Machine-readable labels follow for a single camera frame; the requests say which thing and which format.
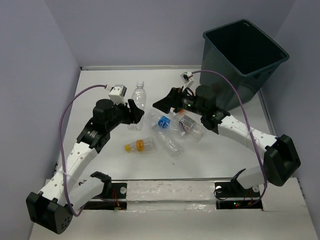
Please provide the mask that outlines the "small bottle yellow cap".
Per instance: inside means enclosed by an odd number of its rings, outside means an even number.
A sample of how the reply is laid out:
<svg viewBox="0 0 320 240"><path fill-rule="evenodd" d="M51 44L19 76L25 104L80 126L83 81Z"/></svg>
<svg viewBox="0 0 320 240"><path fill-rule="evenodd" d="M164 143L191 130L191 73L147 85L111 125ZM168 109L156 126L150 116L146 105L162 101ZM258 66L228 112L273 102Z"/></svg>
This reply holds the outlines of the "small bottle yellow cap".
<svg viewBox="0 0 320 240"><path fill-rule="evenodd" d="M152 136L138 139L124 146L124 150L127 153L148 153L154 152L156 149L155 141Z"/></svg>

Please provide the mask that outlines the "Pocari Sweat labelled bottle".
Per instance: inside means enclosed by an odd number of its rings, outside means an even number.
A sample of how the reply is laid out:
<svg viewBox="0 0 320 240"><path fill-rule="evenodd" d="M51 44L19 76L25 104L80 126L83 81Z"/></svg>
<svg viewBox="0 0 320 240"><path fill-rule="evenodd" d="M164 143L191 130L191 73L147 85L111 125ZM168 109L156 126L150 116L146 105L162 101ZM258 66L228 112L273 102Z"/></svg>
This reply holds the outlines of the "Pocari Sweat labelled bottle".
<svg viewBox="0 0 320 240"><path fill-rule="evenodd" d="M181 130L189 134L196 142L204 137L206 129L190 116L183 112L175 113L173 111L170 112L170 115L175 119Z"/></svg>

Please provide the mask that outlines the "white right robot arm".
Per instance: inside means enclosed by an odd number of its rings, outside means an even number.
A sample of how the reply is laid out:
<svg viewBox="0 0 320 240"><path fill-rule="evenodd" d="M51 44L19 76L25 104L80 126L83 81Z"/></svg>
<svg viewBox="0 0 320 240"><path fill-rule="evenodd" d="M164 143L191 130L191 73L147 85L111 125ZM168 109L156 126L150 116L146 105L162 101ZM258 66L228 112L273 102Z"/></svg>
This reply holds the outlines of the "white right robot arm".
<svg viewBox="0 0 320 240"><path fill-rule="evenodd" d="M166 97L152 106L166 114L170 110L185 110L200 115L200 121L207 130L255 152L258 166L240 170L230 183L230 190L235 196L242 196L248 189L258 185L281 187L301 166L291 137L266 134L239 121L217 106L215 93L205 85L198 86L195 94L173 87Z"/></svg>

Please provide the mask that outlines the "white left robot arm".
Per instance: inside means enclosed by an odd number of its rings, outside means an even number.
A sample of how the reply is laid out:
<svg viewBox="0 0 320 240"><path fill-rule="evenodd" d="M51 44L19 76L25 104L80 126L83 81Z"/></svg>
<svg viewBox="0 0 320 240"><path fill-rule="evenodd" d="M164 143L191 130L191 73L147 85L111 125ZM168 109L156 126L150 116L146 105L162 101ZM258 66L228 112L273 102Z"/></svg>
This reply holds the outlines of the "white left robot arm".
<svg viewBox="0 0 320 240"><path fill-rule="evenodd" d="M143 115L144 111L136 106L133 99L119 104L110 99L98 100L70 154L62 158L61 168L39 192L31 192L26 198L30 220L61 234L91 198L108 196L112 179L99 171L92 173L78 189L74 186L110 140L111 131L120 124L137 124Z"/></svg>

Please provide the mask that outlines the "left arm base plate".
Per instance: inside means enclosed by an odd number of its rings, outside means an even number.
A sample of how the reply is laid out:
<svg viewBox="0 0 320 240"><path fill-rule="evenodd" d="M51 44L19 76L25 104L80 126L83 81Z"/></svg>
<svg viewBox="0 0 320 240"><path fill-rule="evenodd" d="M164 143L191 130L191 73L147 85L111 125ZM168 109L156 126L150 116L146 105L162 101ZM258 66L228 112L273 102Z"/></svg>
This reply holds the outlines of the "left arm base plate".
<svg viewBox="0 0 320 240"><path fill-rule="evenodd" d="M126 210L127 188L128 185L125 182L112 182L111 189L87 202L84 206L84 210Z"/></svg>

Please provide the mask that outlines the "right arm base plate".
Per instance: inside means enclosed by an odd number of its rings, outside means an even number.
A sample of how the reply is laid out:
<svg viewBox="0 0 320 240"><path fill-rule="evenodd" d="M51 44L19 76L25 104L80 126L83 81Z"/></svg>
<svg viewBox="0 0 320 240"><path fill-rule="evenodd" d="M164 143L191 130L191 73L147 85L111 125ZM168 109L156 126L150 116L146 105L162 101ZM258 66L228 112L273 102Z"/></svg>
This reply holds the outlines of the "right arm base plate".
<svg viewBox="0 0 320 240"><path fill-rule="evenodd" d="M258 186L244 189L237 182L218 181L214 183L213 194L217 210L263 209Z"/></svg>

